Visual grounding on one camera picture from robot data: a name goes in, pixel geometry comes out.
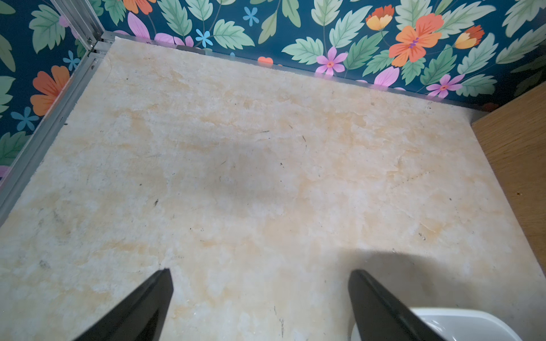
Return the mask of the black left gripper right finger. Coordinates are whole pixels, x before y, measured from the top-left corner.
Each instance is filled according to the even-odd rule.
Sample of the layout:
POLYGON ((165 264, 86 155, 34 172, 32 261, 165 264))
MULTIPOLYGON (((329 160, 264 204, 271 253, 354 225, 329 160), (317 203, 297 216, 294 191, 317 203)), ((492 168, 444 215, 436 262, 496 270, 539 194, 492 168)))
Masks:
POLYGON ((348 280, 355 325, 351 340, 442 340, 429 325, 365 270, 348 280))

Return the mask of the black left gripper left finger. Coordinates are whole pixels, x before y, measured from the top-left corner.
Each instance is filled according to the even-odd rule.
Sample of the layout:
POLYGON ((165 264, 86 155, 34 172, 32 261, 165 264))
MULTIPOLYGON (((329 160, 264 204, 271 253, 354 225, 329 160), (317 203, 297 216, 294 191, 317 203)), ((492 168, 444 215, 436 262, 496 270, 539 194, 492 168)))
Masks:
POLYGON ((158 340, 172 296, 170 270, 156 271, 76 339, 158 340))

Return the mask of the white storage tray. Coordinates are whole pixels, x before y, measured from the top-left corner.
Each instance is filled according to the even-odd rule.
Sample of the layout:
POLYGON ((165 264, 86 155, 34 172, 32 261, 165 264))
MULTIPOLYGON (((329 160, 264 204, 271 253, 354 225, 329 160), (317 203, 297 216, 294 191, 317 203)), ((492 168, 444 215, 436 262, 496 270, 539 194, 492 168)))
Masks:
POLYGON ((496 316, 459 308, 406 309, 399 318, 388 316, 378 332, 364 340, 520 340, 521 337, 496 316))

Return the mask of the wooden shelf cabinet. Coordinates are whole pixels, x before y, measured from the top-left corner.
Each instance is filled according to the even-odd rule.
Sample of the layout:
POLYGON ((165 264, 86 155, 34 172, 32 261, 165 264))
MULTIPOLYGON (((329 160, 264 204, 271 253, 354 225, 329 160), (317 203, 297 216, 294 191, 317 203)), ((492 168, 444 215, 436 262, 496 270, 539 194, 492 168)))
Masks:
POLYGON ((545 84, 471 126, 538 264, 545 270, 545 84))

